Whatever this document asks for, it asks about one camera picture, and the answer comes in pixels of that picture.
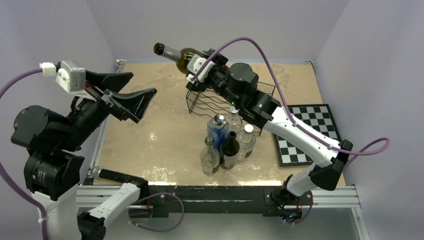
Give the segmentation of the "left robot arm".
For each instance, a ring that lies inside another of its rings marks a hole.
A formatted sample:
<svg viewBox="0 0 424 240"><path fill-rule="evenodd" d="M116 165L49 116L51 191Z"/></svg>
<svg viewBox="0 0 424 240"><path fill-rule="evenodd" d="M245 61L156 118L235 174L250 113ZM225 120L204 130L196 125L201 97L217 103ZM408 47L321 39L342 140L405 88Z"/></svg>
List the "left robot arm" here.
<svg viewBox="0 0 424 240"><path fill-rule="evenodd" d="M11 142L27 149L23 174L30 200L40 211L42 234L49 240L102 240L107 228L129 205L149 199L147 180L126 175L116 193L97 207L77 213L77 190L84 157L75 155L89 136L114 116L138 123L155 88L121 93L133 74L78 70L57 72L59 84L75 94L69 115L39 105L24 108L14 120Z"/></svg>

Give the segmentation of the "black wire wine rack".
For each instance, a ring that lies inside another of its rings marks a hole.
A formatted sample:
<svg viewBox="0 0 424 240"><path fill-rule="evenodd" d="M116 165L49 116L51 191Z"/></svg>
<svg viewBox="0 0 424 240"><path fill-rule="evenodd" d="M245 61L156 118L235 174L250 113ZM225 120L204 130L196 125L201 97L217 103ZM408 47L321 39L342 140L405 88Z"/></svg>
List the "black wire wine rack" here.
<svg viewBox="0 0 424 240"><path fill-rule="evenodd" d="M276 87L273 84L259 81L257 89L273 97ZM190 114L212 118L215 115L224 116L230 112L231 104L208 88L204 92L188 90L185 99ZM259 137L262 130L253 126L253 133Z"/></svg>

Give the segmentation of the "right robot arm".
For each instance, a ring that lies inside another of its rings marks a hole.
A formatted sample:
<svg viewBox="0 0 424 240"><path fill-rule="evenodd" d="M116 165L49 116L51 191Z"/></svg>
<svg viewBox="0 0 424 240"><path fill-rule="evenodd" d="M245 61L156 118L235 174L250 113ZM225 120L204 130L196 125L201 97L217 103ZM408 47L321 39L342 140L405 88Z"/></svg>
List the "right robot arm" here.
<svg viewBox="0 0 424 240"><path fill-rule="evenodd" d="M313 164L284 182L280 196L288 204L315 188L336 189L353 145L326 136L296 118L285 105L257 88L259 76L247 63L227 66L227 58L214 50L189 53L183 64L188 73L187 87L196 92L213 90L233 107L248 124L278 135L303 151Z"/></svg>

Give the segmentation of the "olive green wine bottle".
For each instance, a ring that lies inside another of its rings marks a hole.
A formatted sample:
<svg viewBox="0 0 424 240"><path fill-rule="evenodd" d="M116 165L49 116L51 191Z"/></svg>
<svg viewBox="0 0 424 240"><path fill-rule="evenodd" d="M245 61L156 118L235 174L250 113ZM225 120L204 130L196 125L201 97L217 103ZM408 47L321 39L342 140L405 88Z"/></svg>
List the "olive green wine bottle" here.
<svg viewBox="0 0 424 240"><path fill-rule="evenodd" d="M177 69L185 75L189 73L187 64L190 62L194 55L198 55L200 57L206 56L203 52L194 48L187 47L181 50L176 50L159 42L154 45L153 52L158 56L162 56L175 62Z"/></svg>

